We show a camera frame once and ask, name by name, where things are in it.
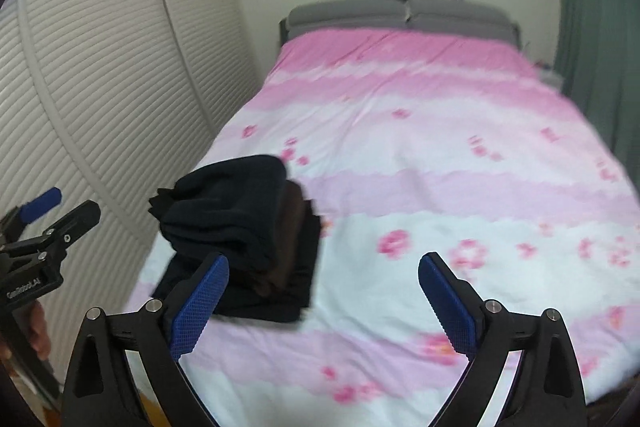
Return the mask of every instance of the bed sheet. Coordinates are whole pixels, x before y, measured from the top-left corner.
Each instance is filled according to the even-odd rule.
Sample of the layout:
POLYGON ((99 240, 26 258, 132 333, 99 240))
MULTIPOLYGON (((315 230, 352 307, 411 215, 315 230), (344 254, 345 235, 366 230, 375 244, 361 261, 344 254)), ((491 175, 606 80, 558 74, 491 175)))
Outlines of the bed sheet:
MULTIPOLYGON (((418 285, 427 251, 510 311, 559 309, 588 401, 638 369, 635 191, 512 46, 394 30, 305 34, 197 167, 259 153, 281 157, 316 201, 323 238, 302 323, 211 319, 182 357, 223 427, 427 425, 466 365, 418 285)), ((159 236, 130 311, 172 254, 159 236)), ((516 364, 512 354, 484 425, 516 364)))

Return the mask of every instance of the brown folded garment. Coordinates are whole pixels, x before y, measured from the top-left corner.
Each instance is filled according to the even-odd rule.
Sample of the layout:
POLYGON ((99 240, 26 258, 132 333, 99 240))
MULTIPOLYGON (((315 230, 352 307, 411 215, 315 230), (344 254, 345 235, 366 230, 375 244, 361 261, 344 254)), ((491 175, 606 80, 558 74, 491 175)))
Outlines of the brown folded garment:
POLYGON ((282 292, 287 287, 296 262, 298 234, 304 217, 305 200, 302 197, 302 188, 296 182, 287 180, 280 197, 273 235, 276 246, 274 266, 266 272, 232 269, 230 283, 252 288, 263 298, 282 292))

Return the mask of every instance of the human hand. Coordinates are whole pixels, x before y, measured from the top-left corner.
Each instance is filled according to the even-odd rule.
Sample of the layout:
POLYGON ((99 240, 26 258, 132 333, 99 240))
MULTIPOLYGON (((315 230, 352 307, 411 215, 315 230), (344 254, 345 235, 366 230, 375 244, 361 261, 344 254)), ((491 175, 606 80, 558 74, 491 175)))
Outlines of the human hand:
MULTIPOLYGON (((27 338, 33 350, 40 360, 47 360, 51 353, 51 339, 47 333, 47 321, 44 317, 44 308, 39 302, 35 302, 31 308, 29 317, 29 333, 27 338)), ((0 360, 11 358, 11 350, 0 339, 0 360)))

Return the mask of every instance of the green curtain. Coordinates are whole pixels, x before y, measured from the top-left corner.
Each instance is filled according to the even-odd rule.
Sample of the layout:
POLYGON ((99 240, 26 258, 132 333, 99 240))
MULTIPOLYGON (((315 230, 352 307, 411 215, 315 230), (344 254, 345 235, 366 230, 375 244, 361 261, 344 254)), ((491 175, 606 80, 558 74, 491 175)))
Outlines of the green curtain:
POLYGON ((554 69, 640 187, 640 0, 562 0, 554 69))

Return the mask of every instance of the stack of folded clothes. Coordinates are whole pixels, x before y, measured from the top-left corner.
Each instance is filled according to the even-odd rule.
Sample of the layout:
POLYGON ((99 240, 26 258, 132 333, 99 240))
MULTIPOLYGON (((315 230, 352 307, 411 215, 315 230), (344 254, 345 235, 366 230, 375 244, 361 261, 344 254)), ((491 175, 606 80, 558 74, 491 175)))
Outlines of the stack of folded clothes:
POLYGON ((309 306, 320 218, 274 156, 235 158, 158 188, 149 212, 176 251, 154 297, 163 299, 217 251, 229 284, 214 313, 290 323, 309 306))

